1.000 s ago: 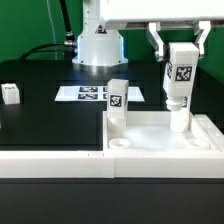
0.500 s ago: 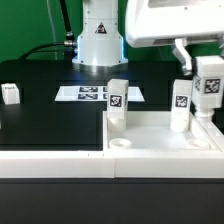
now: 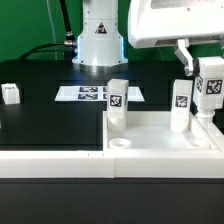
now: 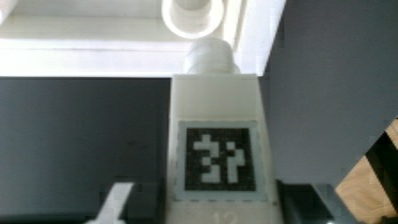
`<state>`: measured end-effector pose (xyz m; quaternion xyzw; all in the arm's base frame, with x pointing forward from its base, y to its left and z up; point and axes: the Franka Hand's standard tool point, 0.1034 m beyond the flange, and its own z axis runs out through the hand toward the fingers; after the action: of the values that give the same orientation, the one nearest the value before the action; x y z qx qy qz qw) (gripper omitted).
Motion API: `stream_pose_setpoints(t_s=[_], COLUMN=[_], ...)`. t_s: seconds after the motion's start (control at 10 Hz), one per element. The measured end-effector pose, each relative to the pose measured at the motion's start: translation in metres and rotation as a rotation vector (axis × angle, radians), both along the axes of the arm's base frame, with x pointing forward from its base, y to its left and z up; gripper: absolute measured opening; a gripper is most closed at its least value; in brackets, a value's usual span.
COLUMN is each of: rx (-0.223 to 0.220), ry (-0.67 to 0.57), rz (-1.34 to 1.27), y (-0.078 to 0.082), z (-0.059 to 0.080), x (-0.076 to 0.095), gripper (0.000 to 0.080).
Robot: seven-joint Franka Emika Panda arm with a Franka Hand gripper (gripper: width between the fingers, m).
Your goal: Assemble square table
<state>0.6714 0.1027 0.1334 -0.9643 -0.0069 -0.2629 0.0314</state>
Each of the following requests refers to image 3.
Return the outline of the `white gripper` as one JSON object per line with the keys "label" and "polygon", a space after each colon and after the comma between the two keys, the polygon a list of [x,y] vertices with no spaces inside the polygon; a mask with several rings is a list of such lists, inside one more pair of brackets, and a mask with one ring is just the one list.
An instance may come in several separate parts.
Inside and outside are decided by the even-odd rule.
{"label": "white gripper", "polygon": [[134,48],[175,45],[186,76],[200,71],[189,44],[215,43],[223,37],[224,0],[131,0],[129,43]]}

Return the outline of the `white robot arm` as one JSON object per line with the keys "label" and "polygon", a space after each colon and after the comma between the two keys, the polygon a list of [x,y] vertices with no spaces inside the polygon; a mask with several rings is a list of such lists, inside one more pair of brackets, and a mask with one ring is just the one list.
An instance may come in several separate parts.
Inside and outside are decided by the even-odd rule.
{"label": "white robot arm", "polygon": [[[131,0],[127,30],[135,48],[173,46],[185,74],[191,76],[189,46],[224,44],[224,0]],[[118,0],[83,0],[83,31],[74,65],[97,71],[126,62],[118,32]]]}

